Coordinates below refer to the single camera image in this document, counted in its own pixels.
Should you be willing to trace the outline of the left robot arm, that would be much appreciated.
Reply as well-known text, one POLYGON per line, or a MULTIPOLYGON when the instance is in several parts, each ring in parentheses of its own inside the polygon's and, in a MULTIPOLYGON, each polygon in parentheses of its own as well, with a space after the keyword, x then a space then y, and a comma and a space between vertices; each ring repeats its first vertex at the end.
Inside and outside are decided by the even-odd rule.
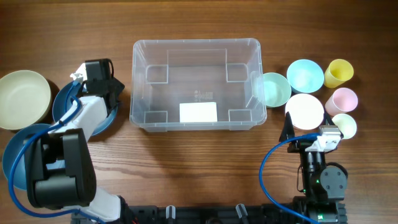
POLYGON ((108 58, 85 61, 72 77, 80 88, 69 97, 70 109, 22 148, 27 197, 33 207, 49 209, 48 217, 78 213, 114 222, 121 218, 122 201, 97 186, 88 140, 117 107, 124 85, 108 58))

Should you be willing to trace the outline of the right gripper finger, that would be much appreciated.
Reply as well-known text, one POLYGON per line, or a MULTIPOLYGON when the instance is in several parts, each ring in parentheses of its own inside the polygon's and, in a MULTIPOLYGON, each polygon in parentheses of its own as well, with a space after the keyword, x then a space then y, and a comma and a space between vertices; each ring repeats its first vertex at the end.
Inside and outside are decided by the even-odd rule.
POLYGON ((283 142, 294 137, 295 137, 295 131, 292 123, 292 118, 290 113, 286 112, 284 126, 282 128, 282 132, 279 137, 279 142, 283 142))
POLYGON ((339 127, 332 121, 331 116, 327 112, 324 112, 323 133, 334 135, 339 134, 341 139, 343 139, 344 137, 344 134, 341 132, 339 127))

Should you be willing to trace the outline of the dark blue bowl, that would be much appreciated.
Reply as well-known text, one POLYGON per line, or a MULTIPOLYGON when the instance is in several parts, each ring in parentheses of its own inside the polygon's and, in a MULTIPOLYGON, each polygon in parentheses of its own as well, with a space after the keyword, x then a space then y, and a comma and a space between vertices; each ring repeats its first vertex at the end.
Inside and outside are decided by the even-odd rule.
MULTIPOLYGON (((23 147, 23 142, 25 138, 28 138, 29 136, 38 133, 39 131, 43 131, 49 127, 51 127, 50 124, 33 124, 20 130, 11 138, 5 148, 2 157, 2 169, 7 180, 9 179, 10 171, 15 161, 15 158, 17 157, 18 153, 20 153, 23 147)), ((13 184, 14 187, 17 189, 26 190, 24 157, 21 157, 16 167, 13 184)))
MULTIPOLYGON (((67 96, 76 95, 79 88, 79 83, 74 84, 73 82, 70 82, 59 91, 54 99, 52 107, 52 116, 54 121, 58 121, 69 110, 72 103, 67 99, 67 96)), ((116 119, 117 112, 118 106, 112 110, 111 114, 102 123, 97 125, 96 129, 93 131, 93 135, 96 136, 107 130, 116 119)))

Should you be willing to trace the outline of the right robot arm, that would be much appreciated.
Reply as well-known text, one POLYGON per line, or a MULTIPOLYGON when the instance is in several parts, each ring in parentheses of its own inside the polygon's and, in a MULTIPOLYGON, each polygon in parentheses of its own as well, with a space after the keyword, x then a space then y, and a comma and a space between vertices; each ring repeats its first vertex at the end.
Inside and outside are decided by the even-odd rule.
POLYGON ((322 125, 315 137, 294 140, 294 126, 290 113, 286 113, 279 141, 290 140, 288 153, 300 154, 298 173, 302 175, 303 197, 294 197, 295 212, 318 223, 347 223, 345 198, 348 172, 336 162, 327 162, 325 155, 337 149, 343 133, 324 114, 322 125))

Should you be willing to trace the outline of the cream plastic bowl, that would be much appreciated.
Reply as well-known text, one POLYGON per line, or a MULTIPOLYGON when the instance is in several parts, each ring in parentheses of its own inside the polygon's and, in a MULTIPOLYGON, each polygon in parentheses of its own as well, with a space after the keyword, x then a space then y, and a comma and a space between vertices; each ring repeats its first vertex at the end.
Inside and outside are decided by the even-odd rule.
POLYGON ((50 109, 52 92, 46 78, 19 70, 1 78, 1 128, 24 129, 43 120, 50 109))

